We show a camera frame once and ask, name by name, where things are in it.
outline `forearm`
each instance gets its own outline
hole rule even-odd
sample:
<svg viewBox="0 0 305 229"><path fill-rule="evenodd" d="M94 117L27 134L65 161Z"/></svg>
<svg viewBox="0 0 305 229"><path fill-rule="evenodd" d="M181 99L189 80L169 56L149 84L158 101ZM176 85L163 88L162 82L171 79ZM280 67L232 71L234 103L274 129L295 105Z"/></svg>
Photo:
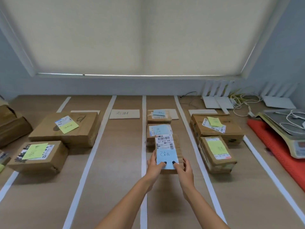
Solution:
<svg viewBox="0 0 305 229"><path fill-rule="evenodd" d="M204 229L229 229L195 187L185 190L200 226Z"/></svg>
<svg viewBox="0 0 305 229"><path fill-rule="evenodd" d="M131 228L148 188L149 181L141 178L96 229Z"/></svg>

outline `blue sticky note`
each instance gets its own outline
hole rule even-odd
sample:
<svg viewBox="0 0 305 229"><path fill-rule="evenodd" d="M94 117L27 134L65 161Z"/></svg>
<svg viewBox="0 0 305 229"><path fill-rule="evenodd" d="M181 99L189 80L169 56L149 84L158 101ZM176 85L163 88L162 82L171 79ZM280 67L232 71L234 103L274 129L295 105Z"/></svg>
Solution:
<svg viewBox="0 0 305 229"><path fill-rule="evenodd" d="M167 162L163 169L175 169L173 161L179 163L175 149L157 149L157 165L160 164L160 162Z"/></svg>
<svg viewBox="0 0 305 229"><path fill-rule="evenodd" d="M165 116L166 113L163 109L155 109L153 112L152 112L153 115L162 115L162 116Z"/></svg>
<svg viewBox="0 0 305 229"><path fill-rule="evenodd" d="M154 136L163 134L173 134L170 125L153 125L150 126L154 131Z"/></svg>

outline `yellow sticky note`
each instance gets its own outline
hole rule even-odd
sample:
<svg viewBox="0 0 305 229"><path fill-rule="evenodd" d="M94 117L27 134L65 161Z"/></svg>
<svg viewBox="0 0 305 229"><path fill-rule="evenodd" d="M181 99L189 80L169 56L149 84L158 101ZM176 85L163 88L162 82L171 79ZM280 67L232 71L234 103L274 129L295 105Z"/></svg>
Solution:
<svg viewBox="0 0 305 229"><path fill-rule="evenodd" d="M222 123L220 122L219 118L208 117L208 120L211 126L222 127Z"/></svg>
<svg viewBox="0 0 305 229"><path fill-rule="evenodd" d="M209 139L207 140L207 143L209 145L209 148L211 149L211 152L217 160L231 158L230 154L228 153L226 147L224 146L221 140Z"/></svg>
<svg viewBox="0 0 305 229"><path fill-rule="evenodd" d="M78 127L79 125L74 120L72 120L69 123L64 124L63 126L59 126L59 129L63 132L63 134L66 134L67 132L70 132Z"/></svg>
<svg viewBox="0 0 305 229"><path fill-rule="evenodd" d="M0 173L4 169L4 165L0 164Z"/></svg>
<svg viewBox="0 0 305 229"><path fill-rule="evenodd" d="M27 149L27 152L24 154L22 160L41 158L47 146L48 143L30 145L30 147Z"/></svg>

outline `wall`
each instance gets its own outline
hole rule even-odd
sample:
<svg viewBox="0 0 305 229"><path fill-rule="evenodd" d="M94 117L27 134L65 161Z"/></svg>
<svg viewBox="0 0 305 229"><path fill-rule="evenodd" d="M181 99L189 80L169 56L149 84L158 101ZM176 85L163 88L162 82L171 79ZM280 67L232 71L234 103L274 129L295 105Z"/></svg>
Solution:
<svg viewBox="0 0 305 229"><path fill-rule="evenodd" d="M291 0L247 80L235 87L260 90L265 81L301 80L305 69L305 0ZM203 80L31 78L0 32L0 94L183 95L201 92Z"/></svg>

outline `sticky note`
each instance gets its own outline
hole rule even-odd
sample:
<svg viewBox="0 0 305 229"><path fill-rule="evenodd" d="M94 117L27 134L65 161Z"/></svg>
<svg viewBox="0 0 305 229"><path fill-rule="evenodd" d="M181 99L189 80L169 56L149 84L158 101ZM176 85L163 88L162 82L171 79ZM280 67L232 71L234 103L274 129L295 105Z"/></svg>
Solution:
<svg viewBox="0 0 305 229"><path fill-rule="evenodd" d="M170 125L153 125L149 127L150 136L173 134Z"/></svg>
<svg viewBox="0 0 305 229"><path fill-rule="evenodd" d="M153 112L152 112L153 115L162 115L162 116L165 116L166 113L163 109L155 109Z"/></svg>
<svg viewBox="0 0 305 229"><path fill-rule="evenodd" d="M207 143L217 160L231 158L223 142L218 138L207 140Z"/></svg>
<svg viewBox="0 0 305 229"><path fill-rule="evenodd" d="M158 149L157 150L157 165L160 162L167 162L163 169L175 169L173 161L178 162L178 156L175 149Z"/></svg>
<svg viewBox="0 0 305 229"><path fill-rule="evenodd" d="M67 132L70 132L79 127L79 125L69 116L63 117L60 120L56 121L55 123L59 127L59 129L63 132L63 134L66 134Z"/></svg>
<svg viewBox="0 0 305 229"><path fill-rule="evenodd" d="M222 123L220 122L219 118L208 117L208 120L211 126L222 127Z"/></svg>
<svg viewBox="0 0 305 229"><path fill-rule="evenodd" d="M22 160L32 159L32 158L41 158L43 155L43 152L45 151L47 146L48 146L48 143L30 145L30 147L27 149L26 153L24 154Z"/></svg>
<svg viewBox="0 0 305 229"><path fill-rule="evenodd" d="M4 169L4 165L0 164L0 173Z"/></svg>

